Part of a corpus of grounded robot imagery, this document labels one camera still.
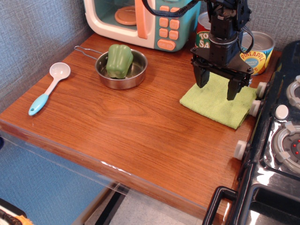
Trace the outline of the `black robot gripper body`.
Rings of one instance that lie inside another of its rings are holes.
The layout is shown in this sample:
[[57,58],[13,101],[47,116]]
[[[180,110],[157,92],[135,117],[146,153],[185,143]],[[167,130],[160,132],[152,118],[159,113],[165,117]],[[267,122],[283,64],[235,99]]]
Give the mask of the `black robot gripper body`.
[[236,32],[230,38],[221,39],[209,33],[210,48],[193,47],[191,64],[208,64],[207,70],[228,80],[249,81],[254,70],[240,58],[243,32]]

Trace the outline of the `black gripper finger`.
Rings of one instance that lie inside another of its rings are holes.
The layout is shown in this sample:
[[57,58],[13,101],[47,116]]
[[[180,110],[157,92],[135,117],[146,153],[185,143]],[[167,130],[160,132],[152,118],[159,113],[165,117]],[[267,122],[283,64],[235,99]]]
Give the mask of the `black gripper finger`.
[[228,83],[227,100],[234,100],[237,93],[239,93],[243,87],[249,86],[251,82],[251,79],[249,81],[238,80],[235,78],[231,79]]
[[208,64],[199,65],[197,63],[193,63],[195,80],[199,88],[203,88],[209,81],[210,71],[207,70],[207,67],[209,67]]

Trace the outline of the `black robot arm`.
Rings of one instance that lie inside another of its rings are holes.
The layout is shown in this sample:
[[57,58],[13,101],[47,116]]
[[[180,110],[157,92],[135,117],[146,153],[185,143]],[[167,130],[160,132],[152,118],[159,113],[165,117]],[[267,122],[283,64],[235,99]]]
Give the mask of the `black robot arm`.
[[246,27],[252,11],[245,0],[209,0],[207,11],[210,47],[191,49],[196,84],[203,88],[210,73],[224,77],[229,80],[227,100],[231,101],[242,87],[250,84],[254,72],[240,57],[252,49],[242,50],[241,46],[243,33],[252,33]]

